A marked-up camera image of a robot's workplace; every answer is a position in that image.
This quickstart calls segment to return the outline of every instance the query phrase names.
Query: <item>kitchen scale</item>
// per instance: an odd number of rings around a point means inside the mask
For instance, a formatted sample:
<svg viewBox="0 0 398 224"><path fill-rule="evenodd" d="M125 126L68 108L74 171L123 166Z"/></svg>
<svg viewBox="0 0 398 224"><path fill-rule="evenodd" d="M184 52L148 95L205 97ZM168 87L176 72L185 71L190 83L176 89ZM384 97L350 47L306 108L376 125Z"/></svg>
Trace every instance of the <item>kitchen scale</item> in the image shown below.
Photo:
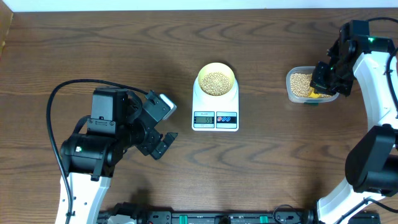
<svg viewBox="0 0 398 224"><path fill-rule="evenodd" d="M231 89L221 96L205 93L200 83L209 73L222 73L229 78ZM204 66L194 84L192 129L195 131L237 131L239 129L239 88L233 71L223 63Z"/></svg>

